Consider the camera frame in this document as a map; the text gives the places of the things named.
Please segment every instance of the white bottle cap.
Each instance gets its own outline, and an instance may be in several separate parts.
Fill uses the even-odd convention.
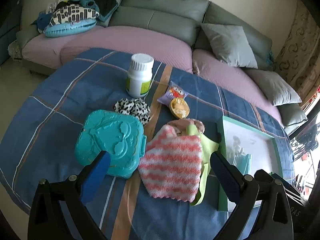
[[[154,59],[148,54],[138,53],[131,57],[131,67],[134,70],[145,71],[152,69]]]

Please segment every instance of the snack packet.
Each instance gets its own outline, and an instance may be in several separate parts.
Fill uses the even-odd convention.
[[[173,99],[185,99],[188,94],[188,92],[184,91],[181,87],[179,87],[177,84],[171,81],[166,93],[163,96],[159,97],[157,101],[169,107],[169,104]]]
[[[169,109],[178,119],[186,118],[190,113],[189,106],[183,98],[175,98],[172,100]]]

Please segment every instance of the sofa armrest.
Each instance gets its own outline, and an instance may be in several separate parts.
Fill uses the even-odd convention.
[[[27,28],[16,33],[18,44],[22,50],[24,46],[31,41],[34,37],[38,36],[38,28],[36,25],[30,25]]]

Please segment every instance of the black and white patterned pillow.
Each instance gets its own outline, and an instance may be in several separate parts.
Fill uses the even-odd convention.
[[[51,17],[49,27],[61,23],[78,22],[86,19],[97,19],[99,13],[90,8],[84,8],[78,4],[70,4],[56,10]]]
[[[116,102],[113,110],[116,113],[135,116],[142,123],[142,125],[147,124],[151,119],[150,106],[148,106],[147,103],[141,98],[133,98],[131,100],[122,98]]]

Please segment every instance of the leopard print hair scrunchie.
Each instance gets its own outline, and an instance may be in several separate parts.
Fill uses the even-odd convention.
[[[133,115],[142,123],[147,124],[150,119],[150,106],[141,98],[133,98],[131,100],[122,98],[113,106],[116,113]]]

